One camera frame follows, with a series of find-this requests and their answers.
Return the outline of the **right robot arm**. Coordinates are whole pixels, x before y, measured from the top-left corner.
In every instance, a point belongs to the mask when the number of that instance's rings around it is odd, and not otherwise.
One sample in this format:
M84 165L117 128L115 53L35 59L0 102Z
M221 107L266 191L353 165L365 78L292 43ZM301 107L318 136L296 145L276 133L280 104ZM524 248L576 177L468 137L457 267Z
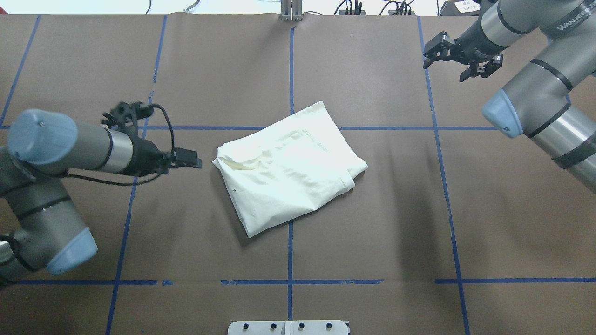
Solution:
M568 94L595 75L593 0L482 0L481 12L458 38L440 32L424 45L424 69L437 61L467 66L460 82L487 78L503 52L539 30L549 44L484 105L483 116L509 138L524 135L560 168L595 190L595 122Z

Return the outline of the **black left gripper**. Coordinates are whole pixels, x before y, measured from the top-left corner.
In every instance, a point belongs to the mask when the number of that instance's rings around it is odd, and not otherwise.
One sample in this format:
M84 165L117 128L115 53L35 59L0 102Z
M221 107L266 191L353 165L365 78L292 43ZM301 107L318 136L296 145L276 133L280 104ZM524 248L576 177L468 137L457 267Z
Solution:
M169 174L172 163L176 168L202 168L202 160L196 151L174 147L169 151L161 151L155 143L139 137L132 138L131 142L132 156L126 165L126 175L128 176Z

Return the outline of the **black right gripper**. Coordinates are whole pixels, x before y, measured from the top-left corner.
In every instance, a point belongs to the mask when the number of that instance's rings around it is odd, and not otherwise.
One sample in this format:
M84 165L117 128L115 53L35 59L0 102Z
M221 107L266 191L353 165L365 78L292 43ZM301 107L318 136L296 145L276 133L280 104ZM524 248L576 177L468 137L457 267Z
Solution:
M426 70L437 61L483 63L504 49L486 36L480 23L474 23L455 40L447 32L436 34L424 47L423 68Z

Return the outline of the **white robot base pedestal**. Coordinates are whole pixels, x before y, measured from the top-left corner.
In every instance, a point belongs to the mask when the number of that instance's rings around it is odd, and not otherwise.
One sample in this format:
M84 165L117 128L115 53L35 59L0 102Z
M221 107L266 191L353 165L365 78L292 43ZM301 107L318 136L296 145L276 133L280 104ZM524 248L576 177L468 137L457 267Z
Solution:
M228 335L349 335L344 320L264 320L231 322Z

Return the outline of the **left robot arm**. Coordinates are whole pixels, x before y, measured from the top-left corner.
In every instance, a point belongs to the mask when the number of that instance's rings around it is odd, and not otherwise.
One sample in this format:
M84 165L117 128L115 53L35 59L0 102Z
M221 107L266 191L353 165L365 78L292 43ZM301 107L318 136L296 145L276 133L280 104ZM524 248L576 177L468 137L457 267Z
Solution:
M196 151L177 147L162 151L139 134L140 120L158 109L170 131L172 123L158 104L120 102L103 114L100 125L57 112L27 109L11 125L1 148L1 197L19 221L19 229L1 236L1 288L46 269L61 275L89 261L98 252L62 183L64 178L98 182L71 174L91 170L156 180L171 169L200 169Z

